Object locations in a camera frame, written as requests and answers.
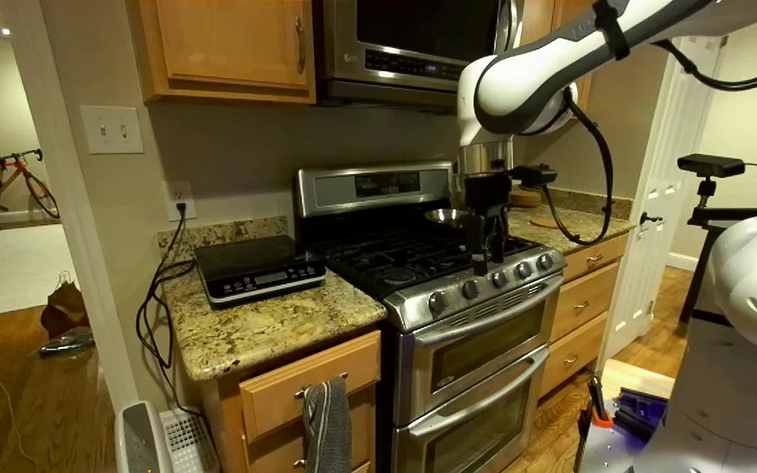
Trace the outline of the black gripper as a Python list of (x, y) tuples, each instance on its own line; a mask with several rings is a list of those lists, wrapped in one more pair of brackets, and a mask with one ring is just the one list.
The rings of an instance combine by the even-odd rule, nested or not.
[(507, 194), (513, 189), (513, 182), (504, 172), (498, 173), (479, 173), (466, 180), (466, 206), (475, 213), (469, 224), (469, 253), (474, 264), (474, 273), (487, 273), (487, 219), (491, 215), (491, 236), (488, 236), (488, 253), (494, 264), (504, 260), (504, 240), (507, 232)]

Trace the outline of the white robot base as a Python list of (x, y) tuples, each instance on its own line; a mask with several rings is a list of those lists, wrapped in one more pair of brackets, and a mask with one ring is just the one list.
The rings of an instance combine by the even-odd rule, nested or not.
[(757, 215), (718, 236), (704, 302), (655, 433), (591, 423), (575, 473), (757, 473)]

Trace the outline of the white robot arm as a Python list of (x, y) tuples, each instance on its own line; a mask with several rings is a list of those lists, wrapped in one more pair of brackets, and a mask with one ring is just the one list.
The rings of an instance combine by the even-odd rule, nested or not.
[(584, 119), (571, 87), (594, 69), (622, 62), (649, 42), (670, 52), (697, 81), (722, 90), (757, 90), (757, 77), (704, 77), (675, 37), (725, 37), (757, 23), (757, 0), (594, 0), (588, 12), (529, 46), (471, 62), (457, 84), (461, 147), (504, 134), (557, 129), (565, 113)]

